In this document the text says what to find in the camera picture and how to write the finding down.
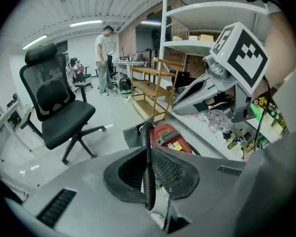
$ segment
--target sneaker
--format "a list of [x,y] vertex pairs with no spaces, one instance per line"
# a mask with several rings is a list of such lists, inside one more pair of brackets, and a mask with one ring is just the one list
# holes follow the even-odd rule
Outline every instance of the sneaker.
[[109,88],[108,88],[108,91],[114,91],[114,90],[117,90],[116,86],[113,86],[112,89],[109,89]]

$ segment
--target white desk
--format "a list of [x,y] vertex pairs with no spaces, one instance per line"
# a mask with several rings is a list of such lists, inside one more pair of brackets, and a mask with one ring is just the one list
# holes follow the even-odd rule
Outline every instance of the white desk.
[[142,61],[116,61],[113,63],[114,65],[117,65],[117,72],[118,72],[118,81],[120,80],[120,73],[122,72],[120,71],[120,66],[121,65],[126,65],[127,66],[127,77],[130,79],[130,75],[131,75],[131,70],[130,67],[131,66],[138,66],[138,65],[144,65],[146,64],[146,62],[142,62]]
[[8,131],[28,150],[31,149],[20,139],[20,137],[15,133],[12,126],[8,122],[8,118],[11,116],[19,108],[19,101],[16,101],[9,109],[7,109],[1,116],[0,116],[0,128],[5,125]]

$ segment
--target ceiling light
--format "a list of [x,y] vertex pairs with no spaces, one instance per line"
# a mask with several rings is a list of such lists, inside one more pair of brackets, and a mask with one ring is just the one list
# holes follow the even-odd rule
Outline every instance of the ceiling light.
[[143,21],[143,22],[141,22],[141,24],[152,25],[152,26],[161,26],[160,22],[154,22],[154,21]]
[[70,26],[74,27],[74,26],[81,26],[81,25],[101,23],[101,22],[102,22],[102,20],[84,21],[84,22],[80,22],[80,23],[71,24]]
[[38,39],[36,39],[35,41],[32,41],[30,44],[27,44],[25,47],[23,47],[22,49],[27,49],[28,47],[30,47],[31,45],[39,42],[40,40],[47,38],[47,35],[43,35],[42,37],[39,37]]

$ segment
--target black office chair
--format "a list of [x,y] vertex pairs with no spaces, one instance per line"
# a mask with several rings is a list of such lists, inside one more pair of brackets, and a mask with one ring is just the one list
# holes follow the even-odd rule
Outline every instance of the black office chair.
[[45,146],[52,150],[71,139],[62,158],[67,165],[66,158],[77,141],[91,158],[96,157],[82,137],[100,129],[105,131],[106,128],[101,125],[82,131],[95,113],[95,108],[75,100],[67,82],[65,56],[56,53],[57,47],[53,43],[27,51],[26,65],[21,68],[20,77],[34,104],[37,118],[42,121],[41,135]]
[[[110,78],[116,80],[115,78],[116,67],[113,66],[112,59],[113,57],[111,55],[108,55],[108,67],[109,67]],[[115,81],[112,81],[112,84],[117,87],[117,83]]]

